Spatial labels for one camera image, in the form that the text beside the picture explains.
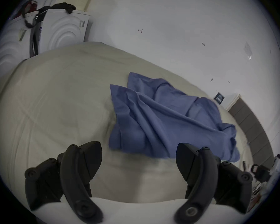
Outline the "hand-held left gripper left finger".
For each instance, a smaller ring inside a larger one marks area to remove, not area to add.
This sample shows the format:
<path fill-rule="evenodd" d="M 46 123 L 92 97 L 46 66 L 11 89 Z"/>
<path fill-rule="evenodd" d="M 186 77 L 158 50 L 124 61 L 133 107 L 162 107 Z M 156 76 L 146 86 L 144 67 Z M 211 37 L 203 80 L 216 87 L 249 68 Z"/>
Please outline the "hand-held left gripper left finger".
<path fill-rule="evenodd" d="M 25 171 L 25 194 L 31 211 L 49 203 L 61 202 L 64 195 L 75 215 L 84 223 L 103 221 L 103 212 L 90 199 L 90 181 L 102 162 L 98 141 L 70 145 L 64 153 Z"/>

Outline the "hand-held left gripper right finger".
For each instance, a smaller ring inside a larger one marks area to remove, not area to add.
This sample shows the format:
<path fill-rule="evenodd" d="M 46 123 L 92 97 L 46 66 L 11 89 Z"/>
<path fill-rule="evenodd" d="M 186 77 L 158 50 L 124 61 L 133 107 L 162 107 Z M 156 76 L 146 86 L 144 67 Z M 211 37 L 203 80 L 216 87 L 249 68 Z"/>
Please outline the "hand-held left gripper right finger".
<path fill-rule="evenodd" d="M 252 195 L 253 177 L 229 161 L 221 161 L 209 147 L 179 143 L 176 164 L 187 182 L 187 201 L 175 213 L 178 224 L 197 222 L 214 199 L 216 204 L 246 214 Z"/>

